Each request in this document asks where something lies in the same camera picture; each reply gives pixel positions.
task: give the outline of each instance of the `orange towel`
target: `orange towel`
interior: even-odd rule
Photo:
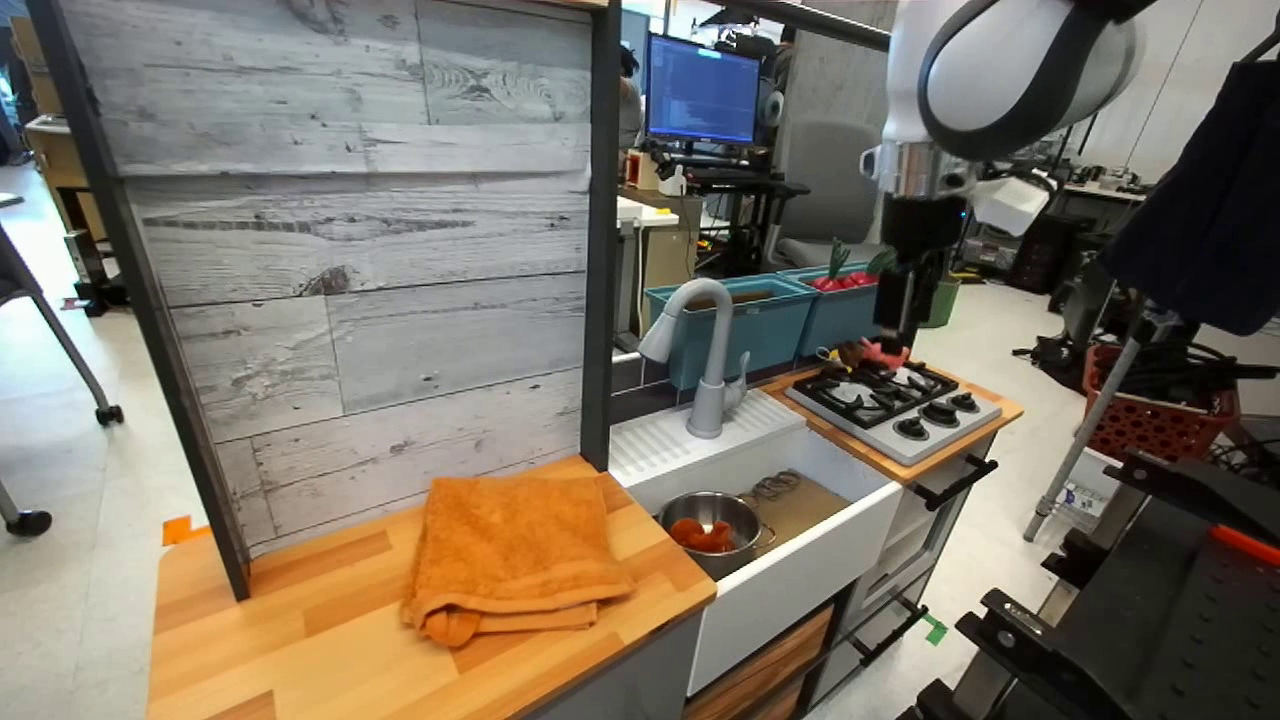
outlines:
[[[436,482],[400,618],[465,650],[479,634],[589,627],[596,603],[630,594],[609,557],[601,476]]]

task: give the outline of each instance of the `blue box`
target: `blue box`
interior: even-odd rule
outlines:
[[[876,331],[876,285],[871,288],[813,288],[816,271],[779,271],[813,291],[813,311],[801,331],[794,356],[818,356],[830,344],[849,344]]]
[[[725,379],[736,379],[736,360],[752,353],[752,367],[790,363],[801,349],[801,331],[809,319],[813,291],[790,285],[786,277],[732,277],[725,280],[728,297],[736,297]],[[675,288],[648,288],[651,316],[663,311]],[[668,376],[679,394],[705,379],[706,349],[712,349],[714,310],[682,310],[675,319],[675,349],[668,356]]]

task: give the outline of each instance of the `white farmhouse sink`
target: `white farmhouse sink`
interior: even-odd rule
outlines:
[[[721,441],[682,434],[682,412],[612,429],[609,473],[659,511],[682,493],[746,493],[771,473],[801,473],[849,500],[786,545],[714,581],[705,608],[689,695],[762,650],[775,634],[868,572],[900,504],[900,484],[803,429],[803,418],[752,394]]]

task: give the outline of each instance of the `metal bowl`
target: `metal bowl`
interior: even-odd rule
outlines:
[[[725,554],[689,549],[671,538],[706,575],[721,581],[756,560],[760,518],[744,500],[721,493],[675,495],[663,504],[659,525],[671,531],[675,520],[728,525],[732,540]]]

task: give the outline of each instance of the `black metal frame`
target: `black metal frame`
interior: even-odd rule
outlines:
[[[581,458],[609,470],[609,376],[614,303],[614,103],[619,103],[619,0],[590,11],[590,217]]]
[[[110,254],[120,261],[120,271],[126,285],[126,303],[132,303],[136,326],[148,342],[177,436],[181,436],[183,458],[190,464],[196,493],[205,500],[208,530],[216,538],[226,583],[230,583],[234,599],[247,599],[247,549],[243,549],[240,525],[230,518],[230,500],[226,500],[224,476],[216,470],[208,429],[196,412],[196,394],[190,394],[189,373],[177,353],[170,316],[158,303],[158,288],[152,280],[152,265],[141,244],[132,205],[124,199],[115,156],[108,148],[92,86],[84,77],[78,54],[72,49],[67,18],[62,18],[61,0],[33,0],[26,11],[35,26],[35,37],[41,37],[57,95],[62,100],[62,115],[72,126],[72,140],[77,140],[84,177],[97,192]]]

